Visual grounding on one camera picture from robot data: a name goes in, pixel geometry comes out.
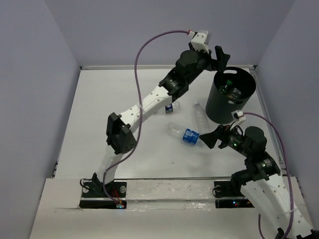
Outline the green plastic bottle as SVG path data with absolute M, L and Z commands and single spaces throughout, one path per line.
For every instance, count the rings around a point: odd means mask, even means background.
M 224 95 L 227 94 L 229 90 L 231 89 L 232 84 L 233 84 L 232 81 L 227 80 L 225 84 L 219 88 L 220 93 Z

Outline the blue label water bottle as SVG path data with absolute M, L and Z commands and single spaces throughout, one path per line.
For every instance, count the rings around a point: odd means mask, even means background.
M 193 131 L 189 128 L 180 126 L 178 124 L 175 124 L 173 122 L 169 122 L 166 126 L 166 133 L 181 141 L 184 144 L 192 145 L 192 146 L 203 146 L 202 140 L 199 138 L 199 133 L 196 131 Z

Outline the orange juice bottle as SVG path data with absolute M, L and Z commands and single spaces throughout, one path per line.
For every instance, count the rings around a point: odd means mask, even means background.
M 237 89 L 237 88 L 233 88 L 230 90 L 228 97 L 230 97 L 231 99 L 240 99 L 242 95 L 242 92 Z

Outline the black cap cola bottle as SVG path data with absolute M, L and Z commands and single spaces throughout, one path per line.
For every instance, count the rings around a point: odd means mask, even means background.
M 155 112 L 155 115 L 169 115 L 173 113 L 178 113 L 180 111 L 180 103 L 179 101 L 175 101 L 164 108 L 159 109 L 157 112 Z

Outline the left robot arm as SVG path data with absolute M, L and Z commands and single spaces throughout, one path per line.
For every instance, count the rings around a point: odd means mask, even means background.
M 140 140 L 134 132 L 142 131 L 142 124 L 161 108 L 183 96 L 189 85 L 205 70 L 225 71 L 230 55 L 222 47 L 215 47 L 216 59 L 212 59 L 210 50 L 196 50 L 193 46 L 183 51 L 175 66 L 163 80 L 145 97 L 139 97 L 139 103 L 128 110 L 108 116 L 106 129 L 106 154 L 99 169 L 88 179 L 80 180 L 82 188 L 95 192 L 100 197 L 110 197 L 110 184 L 120 163 L 127 160 L 135 151 Z

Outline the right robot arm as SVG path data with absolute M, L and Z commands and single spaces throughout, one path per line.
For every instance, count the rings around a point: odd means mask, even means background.
M 260 128 L 250 126 L 240 134 L 230 125 L 219 125 L 215 131 L 199 138 L 209 148 L 220 140 L 220 149 L 230 147 L 245 156 L 246 168 L 232 174 L 229 189 L 252 203 L 276 238 L 319 237 L 319 232 L 307 222 L 291 198 L 276 161 L 266 152 L 267 139 Z

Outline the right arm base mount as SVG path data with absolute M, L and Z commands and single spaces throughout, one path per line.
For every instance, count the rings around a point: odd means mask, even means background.
M 232 188 L 230 181 L 214 181 L 212 194 L 217 209 L 253 208 L 252 202 Z

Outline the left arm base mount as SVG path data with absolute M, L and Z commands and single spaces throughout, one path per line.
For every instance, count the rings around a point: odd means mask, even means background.
M 79 207 L 81 209 L 125 209 L 127 207 L 126 189 L 124 181 L 114 181 L 105 186 L 109 198 L 102 187 L 97 188 L 92 181 L 83 180 Z

